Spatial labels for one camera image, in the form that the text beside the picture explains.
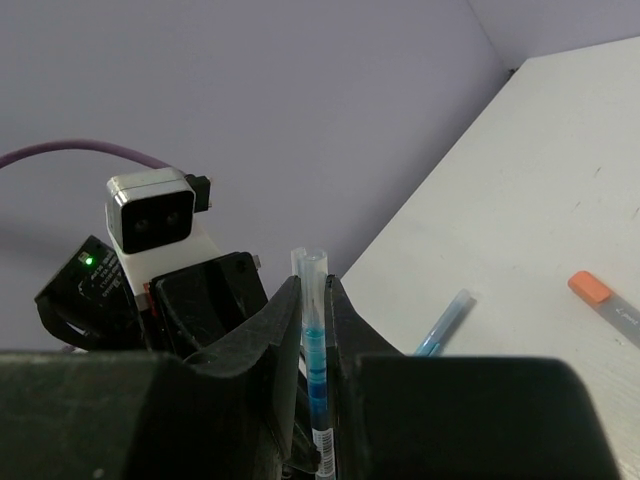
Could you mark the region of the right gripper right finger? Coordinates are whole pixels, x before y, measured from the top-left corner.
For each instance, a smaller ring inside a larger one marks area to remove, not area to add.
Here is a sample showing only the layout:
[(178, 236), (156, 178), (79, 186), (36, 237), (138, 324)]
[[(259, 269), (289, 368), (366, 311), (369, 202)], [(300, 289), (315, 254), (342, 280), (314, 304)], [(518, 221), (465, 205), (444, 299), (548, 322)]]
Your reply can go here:
[(355, 359), (360, 354), (397, 355), (399, 351), (357, 313), (337, 276), (327, 277), (324, 299), (328, 402), (334, 431), (336, 477), (352, 479), (355, 440), (349, 389)]

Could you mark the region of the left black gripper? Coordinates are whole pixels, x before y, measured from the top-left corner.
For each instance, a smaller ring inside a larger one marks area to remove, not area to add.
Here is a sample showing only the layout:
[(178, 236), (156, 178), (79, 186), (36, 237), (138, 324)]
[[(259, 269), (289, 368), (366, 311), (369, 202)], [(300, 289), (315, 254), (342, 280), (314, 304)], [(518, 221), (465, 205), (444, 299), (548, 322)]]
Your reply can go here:
[(147, 285), (147, 344), (180, 358), (209, 346), (267, 304), (256, 259), (233, 252)]

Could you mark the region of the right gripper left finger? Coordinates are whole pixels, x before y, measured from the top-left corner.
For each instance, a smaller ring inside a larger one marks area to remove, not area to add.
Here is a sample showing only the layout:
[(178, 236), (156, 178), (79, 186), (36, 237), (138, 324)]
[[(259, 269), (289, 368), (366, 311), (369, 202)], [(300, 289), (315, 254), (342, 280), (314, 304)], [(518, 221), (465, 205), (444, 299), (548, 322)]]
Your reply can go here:
[(203, 382), (203, 479), (278, 479), (290, 458), (301, 337), (301, 281), (186, 360)]

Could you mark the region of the blue pen refill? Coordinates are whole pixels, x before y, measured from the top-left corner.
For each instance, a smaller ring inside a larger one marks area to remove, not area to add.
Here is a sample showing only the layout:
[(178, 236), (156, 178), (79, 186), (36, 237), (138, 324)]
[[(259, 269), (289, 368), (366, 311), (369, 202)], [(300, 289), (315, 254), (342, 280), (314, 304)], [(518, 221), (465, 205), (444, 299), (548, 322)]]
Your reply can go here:
[(311, 432), (314, 446), (320, 453), (316, 479), (335, 479), (334, 430), (328, 404), (328, 376), (325, 330), (304, 327), (302, 344), (309, 398)]

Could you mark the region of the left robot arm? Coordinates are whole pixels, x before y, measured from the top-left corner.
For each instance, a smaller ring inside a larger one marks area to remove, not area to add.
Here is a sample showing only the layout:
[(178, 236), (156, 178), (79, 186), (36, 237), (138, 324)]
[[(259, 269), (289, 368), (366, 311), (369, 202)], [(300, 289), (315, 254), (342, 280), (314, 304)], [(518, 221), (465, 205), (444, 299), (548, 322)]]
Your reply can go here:
[(233, 252), (161, 275), (139, 309), (115, 250), (90, 236), (35, 298), (45, 329), (84, 351), (155, 350), (186, 358), (268, 302), (253, 256)]

